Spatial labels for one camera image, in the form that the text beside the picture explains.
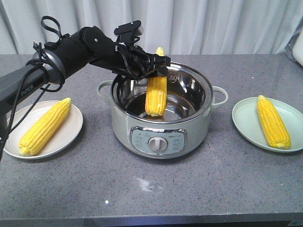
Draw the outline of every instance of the countertop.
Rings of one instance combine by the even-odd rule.
[[[30,58],[0,55],[0,76]],[[41,98],[72,98],[84,118],[75,141],[38,160],[3,153],[0,226],[303,221],[303,152],[261,149],[242,137],[232,121],[235,104],[259,94],[303,112],[302,66],[284,54],[172,55],[171,60],[198,70],[229,94],[228,102],[212,114],[201,145],[167,160],[126,149],[112,130],[110,107],[96,93],[100,82],[115,75],[87,65],[61,91]]]

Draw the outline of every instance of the electric pot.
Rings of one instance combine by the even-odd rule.
[[[228,99],[224,89],[212,86],[195,69],[172,62],[168,70],[167,106],[162,117],[145,112],[148,79],[136,81],[117,75],[98,86],[98,95],[111,105],[115,135],[138,155],[166,159],[194,150],[207,134],[211,112]],[[111,86],[111,97],[101,94],[104,86]],[[225,99],[215,103],[214,91]]]

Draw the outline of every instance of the plate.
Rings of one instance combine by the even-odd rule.
[[[71,144],[79,134],[83,124],[82,113],[74,105],[71,105],[70,112],[65,117],[57,131],[36,155],[21,156],[19,154],[20,148],[18,144],[21,137],[38,119],[40,119],[40,117],[42,117],[43,114],[45,114],[54,104],[58,102],[59,101],[45,101],[37,103],[23,120],[23,122],[10,133],[9,138],[4,146],[4,151],[9,155],[22,159],[39,159],[54,155]],[[23,117],[29,108],[30,105],[15,113],[13,126]]]
[[[303,114],[288,104],[275,99],[268,99],[273,103],[284,121],[292,139],[291,147],[282,150],[268,146],[258,118],[258,97],[243,99],[234,106],[232,120],[237,130],[248,141],[266,150],[289,153],[303,149]]]

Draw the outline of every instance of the white curtain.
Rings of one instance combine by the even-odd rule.
[[[303,0],[0,0],[0,54],[33,53],[33,40],[56,41],[40,25],[56,18],[62,33],[141,20],[137,43],[166,54],[281,53],[303,16]]]

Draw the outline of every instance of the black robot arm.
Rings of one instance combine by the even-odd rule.
[[[58,28],[47,26],[45,20],[53,21]],[[117,27],[114,31],[116,42],[95,26],[84,27],[73,35],[62,35],[60,24],[53,17],[42,17],[41,25],[56,33],[58,41],[45,43],[43,49],[41,44],[34,43],[37,50],[34,59],[25,67],[0,77],[0,148],[4,147],[10,133],[7,112],[14,110],[13,107],[39,88],[60,90],[69,76],[88,63],[135,80],[166,75],[168,72],[166,67],[170,66],[169,57],[146,53],[134,45],[142,34],[139,20]],[[42,88],[47,83],[60,86],[55,90]]]

